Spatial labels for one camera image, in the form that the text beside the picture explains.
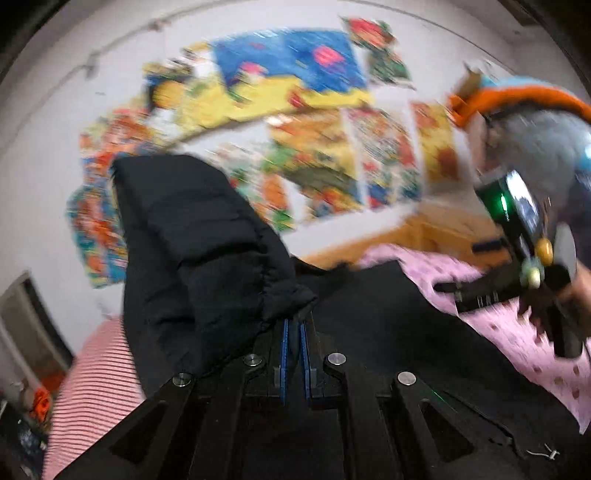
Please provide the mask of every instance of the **metal bolt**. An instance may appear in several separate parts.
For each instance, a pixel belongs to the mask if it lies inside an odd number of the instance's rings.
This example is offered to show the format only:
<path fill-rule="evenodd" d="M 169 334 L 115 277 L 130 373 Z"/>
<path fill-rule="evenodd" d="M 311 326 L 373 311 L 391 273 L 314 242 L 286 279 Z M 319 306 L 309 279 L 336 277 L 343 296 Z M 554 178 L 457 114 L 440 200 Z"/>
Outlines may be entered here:
<path fill-rule="evenodd" d="M 342 353 L 335 352 L 328 356 L 328 361 L 333 365 L 343 365 L 347 361 L 347 357 L 345 357 Z"/>
<path fill-rule="evenodd" d="M 256 367 L 262 363 L 262 358 L 256 353 L 249 353 L 248 355 L 244 356 L 242 361 L 244 361 L 244 364 L 248 365 L 249 367 Z"/>
<path fill-rule="evenodd" d="M 400 372 L 398 374 L 398 381 L 402 385 L 411 386 L 417 381 L 417 377 L 414 376 L 411 372 Z"/>
<path fill-rule="evenodd" d="M 177 387 L 186 387 L 193 380 L 193 376 L 186 372 L 180 372 L 173 377 L 173 384 Z"/>

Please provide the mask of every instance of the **black jacket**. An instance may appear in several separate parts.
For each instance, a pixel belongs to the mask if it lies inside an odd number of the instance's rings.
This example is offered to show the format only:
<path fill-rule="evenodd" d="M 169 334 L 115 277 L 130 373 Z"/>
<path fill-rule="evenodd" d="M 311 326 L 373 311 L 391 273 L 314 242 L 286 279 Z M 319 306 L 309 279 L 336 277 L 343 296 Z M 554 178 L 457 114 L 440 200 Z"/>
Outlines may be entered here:
<path fill-rule="evenodd" d="M 177 372 L 207 375 L 311 305 L 279 237 L 221 171 L 188 155 L 113 168 L 129 251 L 125 334 L 147 396 Z"/>

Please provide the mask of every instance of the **pink polka dot fabric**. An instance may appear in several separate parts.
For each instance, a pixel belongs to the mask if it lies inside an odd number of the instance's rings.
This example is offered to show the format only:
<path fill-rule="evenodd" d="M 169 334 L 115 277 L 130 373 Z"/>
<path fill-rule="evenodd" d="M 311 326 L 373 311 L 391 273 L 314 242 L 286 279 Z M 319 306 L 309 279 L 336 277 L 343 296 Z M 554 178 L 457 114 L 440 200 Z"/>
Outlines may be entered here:
<path fill-rule="evenodd" d="M 459 316 L 480 335 L 491 341 L 515 369 L 529 381 L 544 387 L 569 409 L 583 433 L 591 420 L 591 371 L 583 354 L 577 360 L 558 359 L 548 339 L 535 343 L 535 329 L 528 321 L 517 320 L 517 301 L 458 315 L 453 298 L 433 290 L 439 281 L 469 280 L 480 272 L 455 258 L 417 252 L 397 245 L 378 245 L 365 252 L 363 268 L 389 260 L 399 260 L 406 276 L 424 297 L 441 312 Z"/>

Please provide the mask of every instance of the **wooden headboard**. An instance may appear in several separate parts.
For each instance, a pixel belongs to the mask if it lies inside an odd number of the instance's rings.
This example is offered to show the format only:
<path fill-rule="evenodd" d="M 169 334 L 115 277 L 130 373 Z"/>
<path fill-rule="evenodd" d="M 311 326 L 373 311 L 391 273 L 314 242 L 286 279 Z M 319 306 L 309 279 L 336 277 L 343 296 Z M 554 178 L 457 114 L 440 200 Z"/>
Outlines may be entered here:
<path fill-rule="evenodd" d="M 475 255 L 472 253 L 472 244 L 501 235 L 502 231 L 490 218 L 423 203 L 416 215 L 395 229 L 337 245 L 303 260 L 320 268 L 330 268 L 341 262 L 357 262 L 371 246 L 396 244 L 425 252 L 443 253 L 487 270 L 509 260 L 508 252 Z"/>

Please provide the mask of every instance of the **colorful poster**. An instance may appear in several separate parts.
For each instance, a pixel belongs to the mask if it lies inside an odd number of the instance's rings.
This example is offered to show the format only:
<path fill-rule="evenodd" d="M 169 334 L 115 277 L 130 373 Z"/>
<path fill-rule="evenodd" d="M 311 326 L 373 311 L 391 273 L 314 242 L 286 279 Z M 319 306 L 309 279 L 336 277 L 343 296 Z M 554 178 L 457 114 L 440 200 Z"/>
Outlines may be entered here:
<path fill-rule="evenodd" d="M 371 101 L 342 32 L 265 31 L 219 40 L 212 48 L 233 100 L 232 120 Z"/>
<path fill-rule="evenodd" d="M 222 170 L 230 185 L 259 216 L 276 231 L 282 232 L 293 229 L 294 224 L 281 178 L 261 172 L 268 147 L 268 144 L 223 144 L 209 152 L 206 161 Z"/>
<path fill-rule="evenodd" d="M 361 208 L 355 158 L 338 110 L 277 115 L 268 123 L 274 145 L 263 171 L 295 183 L 311 218 Z"/>
<path fill-rule="evenodd" d="M 440 103 L 413 102 L 411 107 L 423 151 L 427 180 L 459 180 L 452 123 Z"/>
<path fill-rule="evenodd" d="M 372 81 L 412 87 L 408 68 L 393 51 L 397 40 L 386 22 L 372 22 L 362 18 L 345 18 L 344 22 L 351 42 L 366 51 Z"/>
<path fill-rule="evenodd" d="M 368 108 L 349 110 L 349 118 L 363 148 L 369 206 L 378 209 L 405 199 L 419 200 L 420 175 L 398 115 Z"/>
<path fill-rule="evenodd" d="M 108 182 L 77 190 L 68 201 L 67 215 L 92 286 L 125 281 L 127 250 Z"/>
<path fill-rule="evenodd" d="M 184 48 L 178 57 L 164 64 L 144 65 L 144 79 L 148 96 L 147 124 L 160 147 L 228 121 L 232 102 L 220 84 L 215 57 L 208 43 Z"/>
<path fill-rule="evenodd" d="M 146 126 L 145 97 L 99 118 L 80 134 L 84 182 L 92 184 L 110 176 L 113 160 L 126 155 L 153 153 L 152 131 Z"/>

